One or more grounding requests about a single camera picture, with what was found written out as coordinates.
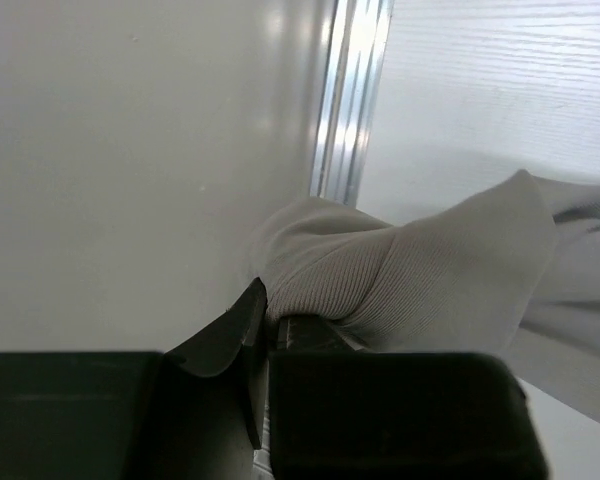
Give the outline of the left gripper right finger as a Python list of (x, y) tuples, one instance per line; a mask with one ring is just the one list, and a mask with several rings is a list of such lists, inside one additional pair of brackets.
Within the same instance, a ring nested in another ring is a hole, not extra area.
[(355, 352), (327, 320), (313, 315), (287, 316), (278, 326), (277, 351), (342, 353)]

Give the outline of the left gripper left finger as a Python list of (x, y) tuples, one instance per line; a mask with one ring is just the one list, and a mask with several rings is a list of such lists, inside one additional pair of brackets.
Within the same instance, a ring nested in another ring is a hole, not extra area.
[(262, 448), (267, 394), (266, 307), (266, 289), (256, 278), (225, 313), (167, 353), (191, 377), (230, 377), (255, 450)]

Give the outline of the grey trousers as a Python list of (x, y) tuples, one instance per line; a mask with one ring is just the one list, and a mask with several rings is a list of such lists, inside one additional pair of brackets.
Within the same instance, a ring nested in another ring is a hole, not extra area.
[(477, 351), (600, 423), (600, 186), (519, 171), (393, 226), (320, 198), (251, 241), (267, 321), (315, 315), (355, 348)]

